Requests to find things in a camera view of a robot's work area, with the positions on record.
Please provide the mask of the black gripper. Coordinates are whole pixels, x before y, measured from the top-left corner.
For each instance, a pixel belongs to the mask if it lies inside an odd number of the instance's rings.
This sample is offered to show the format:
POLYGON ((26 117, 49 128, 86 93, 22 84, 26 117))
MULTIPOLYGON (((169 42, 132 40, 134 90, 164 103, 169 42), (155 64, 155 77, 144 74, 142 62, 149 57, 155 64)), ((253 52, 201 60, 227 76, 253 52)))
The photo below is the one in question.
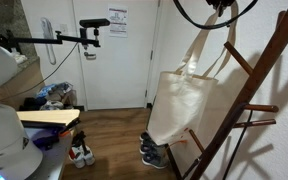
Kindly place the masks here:
POLYGON ((231 6, 235 0, 206 0, 217 12, 218 16, 221 17, 225 8, 231 6))

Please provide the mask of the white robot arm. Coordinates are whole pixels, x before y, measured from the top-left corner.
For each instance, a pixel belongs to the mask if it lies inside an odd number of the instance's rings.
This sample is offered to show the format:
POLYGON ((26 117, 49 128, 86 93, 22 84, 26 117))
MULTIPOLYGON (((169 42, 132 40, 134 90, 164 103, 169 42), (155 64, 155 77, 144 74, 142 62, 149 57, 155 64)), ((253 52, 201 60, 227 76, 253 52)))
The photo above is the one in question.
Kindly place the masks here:
MULTIPOLYGON (((17 73, 11 53, 0 46, 0 86, 17 73)), ((0 175, 25 180, 42 162, 42 151, 28 137, 14 108, 0 104, 0 175)))

